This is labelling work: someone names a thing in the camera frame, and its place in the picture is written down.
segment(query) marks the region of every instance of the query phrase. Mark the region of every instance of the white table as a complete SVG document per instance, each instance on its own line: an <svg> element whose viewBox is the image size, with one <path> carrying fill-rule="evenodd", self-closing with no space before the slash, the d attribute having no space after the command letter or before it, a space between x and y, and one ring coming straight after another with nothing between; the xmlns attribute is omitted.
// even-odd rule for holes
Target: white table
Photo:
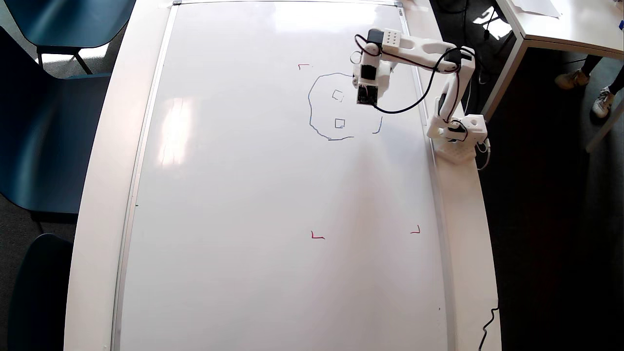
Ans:
<svg viewBox="0 0 624 351"><path fill-rule="evenodd" d="M65 350L111 349L120 245L131 194L137 147L161 40L167 3L137 0L95 135L74 241L66 311ZM406 3L412 34L441 39L426 0ZM422 83L429 75L421 72ZM437 77L440 91L445 77ZM433 94L426 99L432 111ZM497 305L497 290L487 218L474 163L454 166L436 159L434 181L441 190L451 264L450 292L457 350L476 349L482 326ZM498 313L488 327L484 350L500 350Z"/></svg>
<svg viewBox="0 0 624 351"><path fill-rule="evenodd" d="M624 34L618 28L622 20L621 3L613 0L552 0L561 13L559 18L554 18L522 12L512 0L497 2L514 31L516 42L483 107L482 113L487 120L492 118L529 47L623 59Z"/></svg>

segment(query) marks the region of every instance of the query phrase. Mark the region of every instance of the chair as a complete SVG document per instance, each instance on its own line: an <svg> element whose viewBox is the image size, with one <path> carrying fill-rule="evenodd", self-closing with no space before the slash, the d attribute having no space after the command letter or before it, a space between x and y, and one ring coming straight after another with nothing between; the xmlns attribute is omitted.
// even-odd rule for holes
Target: chair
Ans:
<svg viewBox="0 0 624 351"><path fill-rule="evenodd" d="M110 76L52 77L1 27L0 47L0 193L75 218Z"/></svg>
<svg viewBox="0 0 624 351"><path fill-rule="evenodd" d="M28 248L9 305L9 351L63 349L73 246L42 234Z"/></svg>
<svg viewBox="0 0 624 351"><path fill-rule="evenodd" d="M78 52L111 41L122 29L135 0L4 0L26 39L42 54L74 55L86 73L91 70Z"/></svg>

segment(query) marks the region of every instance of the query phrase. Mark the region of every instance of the shoe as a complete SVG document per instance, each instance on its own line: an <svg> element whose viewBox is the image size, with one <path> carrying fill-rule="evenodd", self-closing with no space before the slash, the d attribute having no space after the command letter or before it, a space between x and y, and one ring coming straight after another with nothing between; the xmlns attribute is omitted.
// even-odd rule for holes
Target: shoe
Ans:
<svg viewBox="0 0 624 351"><path fill-rule="evenodd" d="M609 87L602 88L592 106L592 112L596 115L596 117L605 118L607 116L609 109L611 108L611 104L613 104L614 97L615 95L611 94Z"/></svg>
<svg viewBox="0 0 624 351"><path fill-rule="evenodd" d="M555 78L555 84L563 90L586 86L588 83L589 77L580 69L570 73L559 74L557 78Z"/></svg>

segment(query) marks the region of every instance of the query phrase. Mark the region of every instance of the gray carpet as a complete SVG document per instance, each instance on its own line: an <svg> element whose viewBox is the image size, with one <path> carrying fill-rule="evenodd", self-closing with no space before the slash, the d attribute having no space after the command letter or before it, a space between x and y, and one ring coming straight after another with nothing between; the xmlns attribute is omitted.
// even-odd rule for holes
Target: gray carpet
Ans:
<svg viewBox="0 0 624 351"><path fill-rule="evenodd" d="M24 38L13 18L0 1L0 26L15 39L28 54L36 59L35 47ZM106 50L81 51L93 73L110 73L113 70L117 52L124 36L125 28L115 36ZM44 55L44 69L54 77L66 78L85 74L80 64L71 56ZM72 224L42 223L44 231L54 233L63 239L74 241L76 226ZM0 351L7 350L7 315L17 270L28 245L39 235L39 229L30 218L28 211L15 206L0 195Z"/></svg>
<svg viewBox="0 0 624 351"><path fill-rule="evenodd" d="M454 9L463 5L441 1ZM443 38L463 44L462 15L444 14L432 2ZM473 85L468 111L473 113L483 106L513 45L512 40L494 55L505 37L484 41L483 27L472 23L491 4L472 0L467 12L468 45L494 73L483 76L486 84ZM35 58L3 2L0 24ZM112 70L122 35L104 57L85 60L95 73ZM604 59L586 88L559 91L553 78L581 65L563 62L582 57L529 50L488 125L492 160L480 178L505 351L623 348L623 121L592 155L582 150L600 128L589 118L592 102L622 63ZM83 73L75 60L45 63L45 68L57 77ZM43 226L73 239L73 225ZM0 350L6 350L7 307L16 272L37 235L28 213L0 197Z"/></svg>

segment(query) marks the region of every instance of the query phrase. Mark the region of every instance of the white robotic arm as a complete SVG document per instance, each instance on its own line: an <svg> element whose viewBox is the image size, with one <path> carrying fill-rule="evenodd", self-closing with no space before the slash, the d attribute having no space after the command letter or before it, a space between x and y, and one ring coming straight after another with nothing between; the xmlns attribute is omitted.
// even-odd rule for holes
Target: white robotic arm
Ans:
<svg viewBox="0 0 624 351"><path fill-rule="evenodd" d="M378 99L388 89L390 74L397 63L448 74L442 94L436 99L435 111L427 123L427 136L434 140L436 152L453 163L463 163L475 157L474 146L484 143L487 138L483 116L453 118L475 69L471 49L405 36L391 29L371 29L365 45L360 48L362 57L353 67L358 104L373 105L385 113L403 112L415 106L398 111L386 111L377 106Z"/></svg>

